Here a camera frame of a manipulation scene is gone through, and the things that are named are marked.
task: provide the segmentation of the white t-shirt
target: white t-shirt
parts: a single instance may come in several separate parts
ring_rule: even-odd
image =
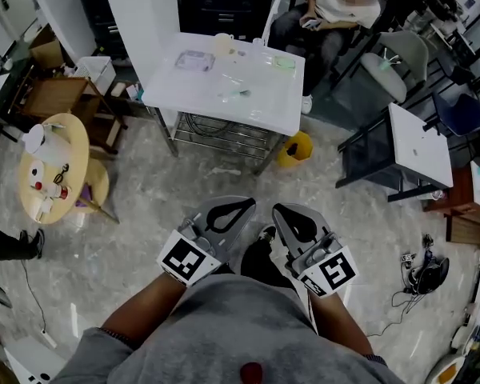
[[[328,22],[355,22],[371,28],[381,13],[378,0],[368,0],[367,5],[353,6],[343,0],[316,0],[316,13]]]

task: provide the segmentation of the gray chair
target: gray chair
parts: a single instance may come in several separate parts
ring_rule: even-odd
[[[403,78],[392,66],[382,70],[380,65],[384,62],[384,58],[376,53],[364,53],[361,56],[361,66],[393,100],[403,103],[425,86],[429,61],[428,48],[417,34],[407,30],[380,33],[377,42],[400,57],[409,68],[409,73],[414,77],[415,86],[408,90]]]

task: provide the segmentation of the sneaker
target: sneaker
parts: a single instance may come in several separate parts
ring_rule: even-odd
[[[259,233],[258,240],[266,240],[269,245],[275,239],[275,226],[274,225],[267,225],[265,226],[262,231]]]
[[[22,243],[24,245],[29,244],[29,234],[26,232],[26,230],[22,230],[19,233],[19,241],[20,241],[20,243]]]
[[[303,114],[309,114],[311,112],[312,107],[313,107],[313,95],[307,95],[302,97],[301,112]]]
[[[30,242],[30,244],[35,246],[35,249],[36,249],[36,252],[37,252],[36,257],[38,259],[40,259],[41,256],[42,256],[42,247],[45,244],[45,234],[41,229],[38,229],[38,231],[36,232],[34,238],[32,239],[32,242]]]

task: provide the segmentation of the yellow trash bin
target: yellow trash bin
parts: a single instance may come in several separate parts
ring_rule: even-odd
[[[291,137],[281,149],[278,155],[278,164],[283,168],[297,166],[307,159],[311,158],[313,152],[313,142],[308,134],[299,131]]]

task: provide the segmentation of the black shoe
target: black shoe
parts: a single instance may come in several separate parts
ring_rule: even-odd
[[[36,258],[40,259],[42,256],[42,247],[45,244],[45,234],[41,229],[38,229],[30,244],[36,249]]]
[[[258,240],[266,240],[269,245],[272,245],[272,242],[275,239],[275,226],[267,225],[259,233]]]
[[[29,234],[26,232],[26,230],[22,230],[19,233],[19,241],[20,241],[20,243],[22,243],[24,245],[29,244]]]

